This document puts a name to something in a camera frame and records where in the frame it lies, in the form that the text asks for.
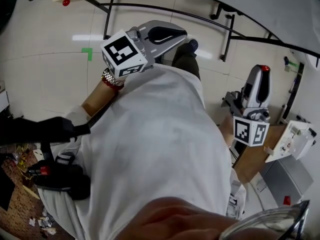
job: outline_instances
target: floor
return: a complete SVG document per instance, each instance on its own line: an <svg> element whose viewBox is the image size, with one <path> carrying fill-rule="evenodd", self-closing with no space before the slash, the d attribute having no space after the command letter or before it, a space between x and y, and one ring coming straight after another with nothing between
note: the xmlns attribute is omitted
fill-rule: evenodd
<svg viewBox="0 0 320 240"><path fill-rule="evenodd" d="M98 0L108 3L110 0ZM118 0L167 7L207 17L218 5L210 0ZM226 110L220 108L227 91L240 91L256 64L271 68L273 89L269 106L271 122L277 120L296 77L286 72L283 57L296 60L287 48L232 40L226 62L219 60L227 34L195 19L144 8L115 8L108 34L128 30L150 20L175 23L199 43L197 61L208 114L218 124ZM10 22L0 36L0 80L5 81L10 107L16 116L41 121L62 116L80 105L100 81L106 65L100 43L106 14L86 1L65 7L52 0L17 0ZM217 22L227 24L224 13ZM244 16L235 16L234 29L244 35L266 37L268 33ZM92 61L82 48L93 48ZM174 51L164 57L170 64Z"/></svg>

